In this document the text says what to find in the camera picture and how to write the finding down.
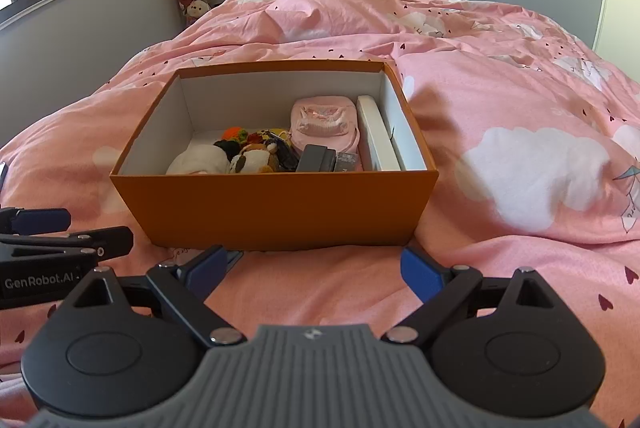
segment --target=orange plush toy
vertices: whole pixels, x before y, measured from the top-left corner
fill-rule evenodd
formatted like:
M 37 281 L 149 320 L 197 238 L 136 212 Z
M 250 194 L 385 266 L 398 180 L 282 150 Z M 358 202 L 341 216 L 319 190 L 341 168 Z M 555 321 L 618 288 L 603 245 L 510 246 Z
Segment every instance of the orange plush toy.
M 244 147 L 248 137 L 249 133 L 242 127 L 231 127 L 230 129 L 226 129 L 222 134 L 222 139 L 226 141 L 237 141 L 241 147 Z

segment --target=blue gripper pad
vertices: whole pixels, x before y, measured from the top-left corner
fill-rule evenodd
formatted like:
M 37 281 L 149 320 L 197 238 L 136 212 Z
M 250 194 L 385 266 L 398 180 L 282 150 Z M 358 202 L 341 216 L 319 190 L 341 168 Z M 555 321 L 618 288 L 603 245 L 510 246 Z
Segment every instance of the blue gripper pad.
M 213 293 L 226 275 L 226 249 L 222 246 L 212 249 L 216 251 L 192 268 L 184 282 L 184 286 L 202 301 Z
M 404 283 L 423 303 L 438 294 L 444 287 L 440 272 L 424 262 L 409 248 L 402 250 L 400 274 Z

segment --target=screw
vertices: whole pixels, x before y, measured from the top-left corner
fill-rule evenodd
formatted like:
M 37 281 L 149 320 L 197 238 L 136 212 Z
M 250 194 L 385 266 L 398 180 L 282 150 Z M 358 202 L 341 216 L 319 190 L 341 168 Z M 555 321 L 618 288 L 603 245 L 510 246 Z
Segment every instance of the screw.
M 386 332 L 386 338 L 394 343 L 411 343 L 418 339 L 418 331 L 413 327 L 393 327 Z
M 218 345 L 233 345 L 242 339 L 242 334 L 233 327 L 220 327 L 211 331 L 209 337 Z

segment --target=bed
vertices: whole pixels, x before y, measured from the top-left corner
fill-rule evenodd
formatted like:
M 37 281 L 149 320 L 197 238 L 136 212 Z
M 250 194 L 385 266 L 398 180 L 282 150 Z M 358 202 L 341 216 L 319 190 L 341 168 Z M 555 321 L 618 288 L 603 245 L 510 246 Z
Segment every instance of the bed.
M 111 264 L 120 275 L 190 256 L 149 243 L 110 170 L 177 68 L 287 58 L 382 59 L 395 69 L 440 170 L 417 240 L 440 263 L 488 276 L 535 267 L 606 356 L 593 411 L 613 428 L 640 415 L 640 85 L 519 6 L 227 0 L 0 150 L 11 164 L 2 204 L 66 207 L 73 230 L 131 227 L 132 253 Z M 382 334 L 419 305 L 399 255 L 247 253 L 207 304 L 248 336 L 260 323 L 366 322 Z M 0 418 L 11 426 L 34 412 L 16 362 L 54 309 L 0 313 Z

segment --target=heart pattern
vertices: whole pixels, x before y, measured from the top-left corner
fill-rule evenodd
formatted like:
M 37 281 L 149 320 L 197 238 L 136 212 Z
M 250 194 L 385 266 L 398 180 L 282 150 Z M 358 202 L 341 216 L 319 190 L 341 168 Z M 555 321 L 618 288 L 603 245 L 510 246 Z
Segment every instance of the heart pattern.
M 629 269 L 628 267 L 626 267 L 626 265 L 625 265 L 625 275 L 626 275 L 626 281 L 628 281 L 629 285 L 633 284 L 634 280 L 638 280 L 638 278 L 640 278 L 638 277 L 638 274 L 635 271 Z
M 598 294 L 598 301 L 600 302 L 600 307 L 603 311 L 606 311 L 607 309 L 613 309 L 613 304 L 602 294 Z

